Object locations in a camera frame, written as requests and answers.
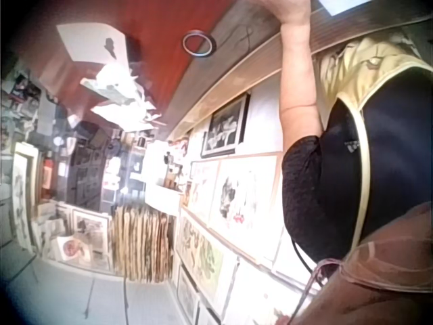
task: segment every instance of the black picture frame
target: black picture frame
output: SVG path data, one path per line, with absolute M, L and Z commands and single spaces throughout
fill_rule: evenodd
M 243 142 L 250 95 L 244 93 L 212 114 L 203 136 L 202 158 L 233 154 Z

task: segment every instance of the stack of canvases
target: stack of canvases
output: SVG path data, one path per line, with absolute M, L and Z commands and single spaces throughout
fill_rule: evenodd
M 114 216 L 114 265 L 133 281 L 159 283 L 171 275 L 173 218 L 149 206 L 118 207 Z

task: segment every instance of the black shirt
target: black shirt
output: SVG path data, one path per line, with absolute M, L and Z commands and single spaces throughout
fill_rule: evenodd
M 432 199 L 432 82 L 412 68 L 377 91 L 363 109 L 371 185 L 362 238 Z M 337 102 L 320 138 L 286 153 L 283 213 L 290 236 L 316 262 L 342 259 L 355 229 L 361 187 L 357 132 Z

